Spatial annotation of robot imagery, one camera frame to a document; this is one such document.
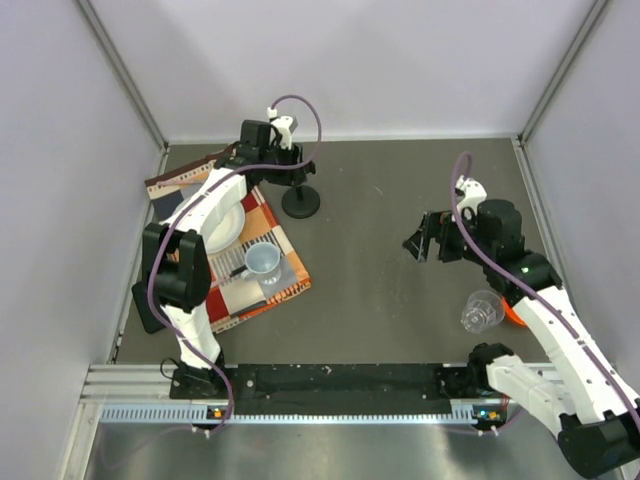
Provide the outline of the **black phone stand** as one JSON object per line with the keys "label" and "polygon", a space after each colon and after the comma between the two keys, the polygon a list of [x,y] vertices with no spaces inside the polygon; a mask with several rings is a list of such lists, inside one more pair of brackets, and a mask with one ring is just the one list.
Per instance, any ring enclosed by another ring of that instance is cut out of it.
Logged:
{"label": "black phone stand", "polygon": [[319,193],[309,185],[289,188],[282,196],[281,206],[286,215],[294,219],[306,219],[320,208]]}

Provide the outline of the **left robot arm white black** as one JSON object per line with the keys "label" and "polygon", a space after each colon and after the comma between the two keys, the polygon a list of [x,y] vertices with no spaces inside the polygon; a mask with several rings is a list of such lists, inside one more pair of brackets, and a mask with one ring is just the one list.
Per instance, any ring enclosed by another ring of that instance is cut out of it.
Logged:
{"label": "left robot arm white black", "polygon": [[224,216],[262,182],[286,187],[282,207],[292,218],[319,210],[319,194],[306,183],[315,164],[294,141],[296,127],[295,117],[276,111],[266,121],[244,121],[239,140],[215,159],[186,203],[143,231],[142,291],[152,315],[180,346],[175,398],[212,397],[226,387],[222,350],[206,311],[212,273],[205,247]]}

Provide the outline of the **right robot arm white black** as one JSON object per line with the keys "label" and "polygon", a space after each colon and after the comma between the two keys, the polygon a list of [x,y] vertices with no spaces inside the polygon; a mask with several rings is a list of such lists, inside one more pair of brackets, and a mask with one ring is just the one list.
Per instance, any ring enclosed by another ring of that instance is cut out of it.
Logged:
{"label": "right robot arm white black", "polygon": [[557,386],[501,344],[470,354],[466,380],[476,394],[513,398],[556,439],[573,470],[595,478],[639,458],[639,395],[621,380],[580,322],[547,258],[525,246],[522,217],[507,200],[423,214],[404,248],[419,262],[437,243],[443,263],[481,266],[489,286],[534,335],[555,367]]}

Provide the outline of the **clear plastic cup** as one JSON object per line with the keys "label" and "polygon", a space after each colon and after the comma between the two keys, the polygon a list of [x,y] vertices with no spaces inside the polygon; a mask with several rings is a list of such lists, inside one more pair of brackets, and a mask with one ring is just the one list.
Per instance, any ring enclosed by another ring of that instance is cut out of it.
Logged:
{"label": "clear plastic cup", "polygon": [[471,333],[482,333],[500,324],[505,317],[502,298],[487,290],[476,291],[467,300],[461,324]]}

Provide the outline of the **light blue cup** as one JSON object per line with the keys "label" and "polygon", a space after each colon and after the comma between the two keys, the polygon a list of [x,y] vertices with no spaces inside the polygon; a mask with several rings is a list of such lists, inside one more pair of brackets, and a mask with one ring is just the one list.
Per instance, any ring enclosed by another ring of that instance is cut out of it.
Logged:
{"label": "light blue cup", "polygon": [[249,274],[242,279],[256,280],[263,285],[273,285],[281,277],[281,252],[270,242],[259,242],[248,248],[244,265]]}

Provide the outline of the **white plate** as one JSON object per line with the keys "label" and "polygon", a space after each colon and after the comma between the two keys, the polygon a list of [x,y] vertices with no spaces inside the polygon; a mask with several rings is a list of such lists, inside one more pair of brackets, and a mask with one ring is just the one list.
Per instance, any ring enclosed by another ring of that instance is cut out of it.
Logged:
{"label": "white plate", "polygon": [[231,246],[244,229],[246,213],[243,205],[236,203],[224,216],[206,241],[206,252],[216,254]]}

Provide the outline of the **patterned orange red cloth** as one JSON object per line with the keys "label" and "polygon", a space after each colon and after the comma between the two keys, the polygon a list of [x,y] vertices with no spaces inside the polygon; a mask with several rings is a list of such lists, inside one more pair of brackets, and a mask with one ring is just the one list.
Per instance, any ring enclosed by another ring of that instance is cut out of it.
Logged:
{"label": "patterned orange red cloth", "polygon": [[[145,181],[156,219],[167,223],[204,186],[231,146]],[[229,330],[309,289],[311,275],[257,187],[230,208],[205,248],[211,287],[205,302],[215,334]]]}

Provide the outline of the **orange bowl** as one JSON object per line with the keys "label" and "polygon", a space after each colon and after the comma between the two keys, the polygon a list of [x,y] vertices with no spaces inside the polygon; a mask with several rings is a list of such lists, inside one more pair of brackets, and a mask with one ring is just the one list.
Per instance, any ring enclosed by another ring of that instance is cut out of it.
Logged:
{"label": "orange bowl", "polygon": [[513,308],[509,305],[509,303],[504,297],[501,298],[501,304],[505,312],[505,318],[510,323],[523,328],[527,327],[527,324],[516,314],[516,312],[513,310]]}

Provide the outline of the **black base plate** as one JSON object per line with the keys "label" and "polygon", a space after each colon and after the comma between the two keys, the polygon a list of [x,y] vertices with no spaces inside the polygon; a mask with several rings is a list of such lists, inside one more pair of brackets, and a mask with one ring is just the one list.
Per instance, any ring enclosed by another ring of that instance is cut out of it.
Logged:
{"label": "black base plate", "polygon": [[240,364],[222,369],[236,414],[445,413],[496,398],[473,367],[443,364]]}

